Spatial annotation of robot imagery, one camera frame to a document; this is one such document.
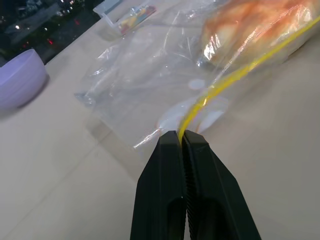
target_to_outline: white table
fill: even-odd
[[[0,240],[127,240],[144,164],[73,96],[108,43],[98,22],[0,116]],[[237,178],[263,240],[320,239],[320,35],[204,137]]]

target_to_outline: packaging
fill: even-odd
[[[318,0],[183,1],[105,50],[76,97],[148,160],[201,133],[315,32]]]

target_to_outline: lavender bowl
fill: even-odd
[[[0,109],[18,108],[32,100],[47,80],[45,65],[34,49],[0,68]]]

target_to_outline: clear plastic bag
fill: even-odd
[[[166,131],[210,127],[314,33],[319,13],[318,0],[184,1],[108,48],[76,96],[151,154]]]

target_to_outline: plastic bag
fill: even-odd
[[[148,158],[166,131],[210,127],[313,34],[319,13],[318,0],[184,1],[108,48],[76,96]]]

